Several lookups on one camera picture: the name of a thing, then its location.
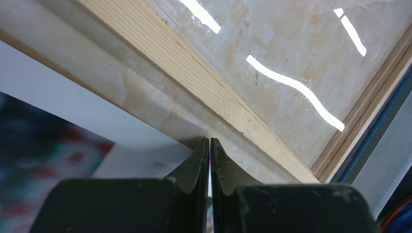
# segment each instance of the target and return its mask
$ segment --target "wooden frame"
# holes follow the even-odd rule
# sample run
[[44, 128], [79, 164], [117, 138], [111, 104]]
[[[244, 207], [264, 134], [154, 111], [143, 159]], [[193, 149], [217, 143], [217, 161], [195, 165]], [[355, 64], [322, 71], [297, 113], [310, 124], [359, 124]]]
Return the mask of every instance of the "wooden frame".
[[395, 90], [412, 63], [412, 25], [372, 79], [346, 117], [345, 131], [336, 132], [312, 167], [315, 176], [329, 182], [355, 144]]

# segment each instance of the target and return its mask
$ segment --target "wood grain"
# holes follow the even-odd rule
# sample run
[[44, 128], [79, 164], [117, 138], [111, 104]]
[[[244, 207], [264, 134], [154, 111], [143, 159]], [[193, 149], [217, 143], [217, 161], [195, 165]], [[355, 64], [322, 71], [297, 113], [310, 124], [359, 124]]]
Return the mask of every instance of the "wood grain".
[[345, 131], [337, 132], [312, 171], [321, 182], [329, 182], [353, 149], [373, 118], [395, 90], [412, 63], [412, 25], [365, 89], [344, 123]]
[[189, 49], [143, 0], [75, 2], [241, 132], [297, 180], [319, 182], [226, 81]]

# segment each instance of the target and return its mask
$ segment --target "wooden strip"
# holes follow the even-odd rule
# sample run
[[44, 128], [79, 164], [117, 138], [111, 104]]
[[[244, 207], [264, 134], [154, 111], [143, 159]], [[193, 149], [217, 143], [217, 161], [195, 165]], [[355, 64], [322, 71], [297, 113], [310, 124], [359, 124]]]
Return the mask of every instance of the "wooden strip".
[[336, 132], [312, 171], [321, 182], [329, 182], [355, 144], [399, 84], [412, 62], [412, 25], [383, 63], [371, 83], [345, 119], [344, 132]]
[[318, 183], [240, 96], [143, 0], [76, 0], [82, 8], [301, 182]]

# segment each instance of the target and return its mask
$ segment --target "beige surface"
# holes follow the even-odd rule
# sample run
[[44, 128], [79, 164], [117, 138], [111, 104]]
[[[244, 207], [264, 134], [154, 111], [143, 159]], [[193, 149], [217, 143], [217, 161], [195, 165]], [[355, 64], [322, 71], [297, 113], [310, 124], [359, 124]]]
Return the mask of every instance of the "beige surface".
[[[180, 2], [159, 2], [169, 18], [148, 0], [176, 33], [188, 35], [256, 114], [312, 166], [335, 130], [301, 94], [259, 75], [256, 82], [256, 71], [244, 60], [246, 54], [250, 51], [278, 73], [311, 79], [311, 90], [343, 120], [411, 22], [412, 2], [266, 2], [271, 7], [259, 2], [204, 3], [222, 26], [222, 33], [216, 35], [193, 20]], [[343, 7], [367, 47], [364, 58], [333, 13], [338, 7]], [[189, 145], [199, 136], [217, 137], [228, 155], [258, 180], [294, 181], [71, 2], [3, 0], [0, 27], [172, 138]]]
[[[410, 0], [199, 1], [222, 27], [215, 34], [193, 19], [179, 1], [147, 2], [170, 16], [168, 24], [172, 28], [173, 22], [177, 24], [253, 111], [309, 166], [336, 130], [300, 92], [260, 74], [256, 77], [256, 70], [245, 60], [247, 54], [303, 84], [310, 80], [311, 91], [343, 121], [412, 22]], [[357, 30], [367, 48], [365, 57], [333, 12], [336, 8], [343, 8]]]
[[279, 140], [225, 80], [194, 54], [143, 0], [76, 1], [297, 180], [319, 182], [310, 168]]

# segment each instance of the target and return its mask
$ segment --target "wooden edge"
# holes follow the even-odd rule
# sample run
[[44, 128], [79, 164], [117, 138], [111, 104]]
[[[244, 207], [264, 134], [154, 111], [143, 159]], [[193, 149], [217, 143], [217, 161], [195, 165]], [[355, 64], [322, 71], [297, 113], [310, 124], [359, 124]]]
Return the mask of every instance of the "wooden edge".
[[336, 132], [312, 167], [315, 176], [329, 182], [395, 90], [412, 62], [412, 25], [383, 63], [346, 117], [345, 131]]
[[75, 0], [134, 51], [222, 117], [297, 180], [318, 183], [311, 170], [240, 96], [196, 55], [143, 0]]

